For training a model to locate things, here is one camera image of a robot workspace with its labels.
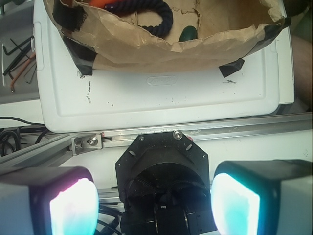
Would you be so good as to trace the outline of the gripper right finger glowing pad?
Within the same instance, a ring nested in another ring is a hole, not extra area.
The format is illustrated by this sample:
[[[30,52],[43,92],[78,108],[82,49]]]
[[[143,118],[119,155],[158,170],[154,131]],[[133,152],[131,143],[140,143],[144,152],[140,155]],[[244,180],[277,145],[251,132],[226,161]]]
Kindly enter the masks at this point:
[[[224,161],[215,170],[211,204],[222,235],[311,235],[313,164]]]

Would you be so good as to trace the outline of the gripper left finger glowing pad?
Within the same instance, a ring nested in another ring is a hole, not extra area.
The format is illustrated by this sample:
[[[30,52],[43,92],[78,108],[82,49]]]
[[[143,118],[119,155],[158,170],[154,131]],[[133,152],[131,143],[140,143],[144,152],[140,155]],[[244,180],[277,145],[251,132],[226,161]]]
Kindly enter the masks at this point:
[[[84,167],[0,170],[2,235],[92,235],[99,197]]]

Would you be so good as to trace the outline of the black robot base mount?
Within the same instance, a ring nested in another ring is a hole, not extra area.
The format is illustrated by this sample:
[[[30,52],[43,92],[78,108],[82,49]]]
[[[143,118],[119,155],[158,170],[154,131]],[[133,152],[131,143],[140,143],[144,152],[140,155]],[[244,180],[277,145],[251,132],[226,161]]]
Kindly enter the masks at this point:
[[[208,155],[169,133],[137,137],[115,163],[125,235],[201,235],[217,229]]]

